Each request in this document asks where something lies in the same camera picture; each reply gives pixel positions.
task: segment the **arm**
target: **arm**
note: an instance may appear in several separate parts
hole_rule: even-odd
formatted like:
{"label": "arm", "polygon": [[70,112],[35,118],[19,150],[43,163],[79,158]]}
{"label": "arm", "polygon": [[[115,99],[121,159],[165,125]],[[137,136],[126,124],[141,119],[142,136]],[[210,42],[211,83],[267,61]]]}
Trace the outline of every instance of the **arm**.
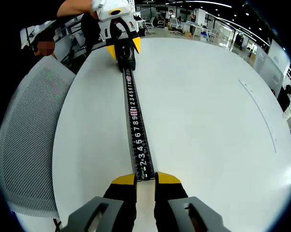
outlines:
{"label": "arm", "polygon": [[21,29],[40,25],[57,17],[89,13],[91,3],[92,0],[43,0],[34,4],[32,0],[19,0],[11,1],[9,7],[3,5],[2,8],[6,10],[4,15]]}
{"label": "arm", "polygon": [[92,0],[65,0],[59,7],[56,16],[80,15],[91,10]]}

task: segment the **round white table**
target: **round white table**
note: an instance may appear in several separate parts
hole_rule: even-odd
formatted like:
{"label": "round white table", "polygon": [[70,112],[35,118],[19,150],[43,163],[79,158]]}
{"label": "round white table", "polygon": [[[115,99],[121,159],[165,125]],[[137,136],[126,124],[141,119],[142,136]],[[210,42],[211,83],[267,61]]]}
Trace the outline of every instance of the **round white table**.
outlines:
{"label": "round white table", "polygon": [[[291,194],[291,136],[274,95],[223,48],[173,38],[141,43],[134,76],[155,171],[179,178],[228,229],[265,231]],[[104,47],[81,67],[57,124],[53,185],[63,225],[130,173],[122,73]],[[138,183],[134,231],[157,230],[153,184]]]}

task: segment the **office chair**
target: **office chair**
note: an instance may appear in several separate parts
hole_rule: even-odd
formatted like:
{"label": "office chair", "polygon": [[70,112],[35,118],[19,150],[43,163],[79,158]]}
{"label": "office chair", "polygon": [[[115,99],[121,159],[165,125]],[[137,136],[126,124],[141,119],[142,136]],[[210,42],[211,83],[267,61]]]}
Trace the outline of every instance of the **office chair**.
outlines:
{"label": "office chair", "polygon": [[171,31],[170,33],[178,33],[178,34],[183,34],[179,32],[178,30],[183,29],[183,25],[180,24],[180,21],[177,18],[171,18],[170,19],[170,27],[175,28],[176,30]]}
{"label": "office chair", "polygon": [[159,18],[157,22],[157,28],[164,28],[166,20],[164,18]]}
{"label": "office chair", "polygon": [[211,30],[209,31],[209,35],[208,35],[209,40],[210,40],[211,42],[213,42],[214,39],[216,38],[216,35],[217,35],[217,31],[216,31],[215,29],[211,29]]}
{"label": "office chair", "polygon": [[52,183],[55,130],[75,77],[53,56],[23,78],[0,126],[0,189],[10,209],[58,218]]}
{"label": "office chair", "polygon": [[145,22],[145,25],[147,28],[149,28],[149,29],[154,28],[153,22],[154,22],[155,18],[156,17],[152,17],[149,22]]}

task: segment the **hand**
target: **hand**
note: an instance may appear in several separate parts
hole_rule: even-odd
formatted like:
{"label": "hand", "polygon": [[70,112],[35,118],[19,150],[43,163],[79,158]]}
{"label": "hand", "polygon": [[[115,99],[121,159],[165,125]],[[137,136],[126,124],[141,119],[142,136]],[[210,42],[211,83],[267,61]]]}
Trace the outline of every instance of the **hand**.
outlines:
{"label": "hand", "polygon": [[96,19],[96,20],[99,20],[99,18],[98,18],[98,15],[97,15],[97,12],[96,11],[90,11],[90,15],[94,18],[94,19]]}

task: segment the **measuring tape blade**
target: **measuring tape blade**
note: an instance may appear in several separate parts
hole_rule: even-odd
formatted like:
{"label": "measuring tape blade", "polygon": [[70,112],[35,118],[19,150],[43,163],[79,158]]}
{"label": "measuring tape blade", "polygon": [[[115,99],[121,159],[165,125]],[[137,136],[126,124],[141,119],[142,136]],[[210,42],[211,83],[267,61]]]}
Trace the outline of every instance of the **measuring tape blade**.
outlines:
{"label": "measuring tape blade", "polygon": [[132,71],[124,69],[126,118],[130,154],[137,181],[155,179],[140,103]]}

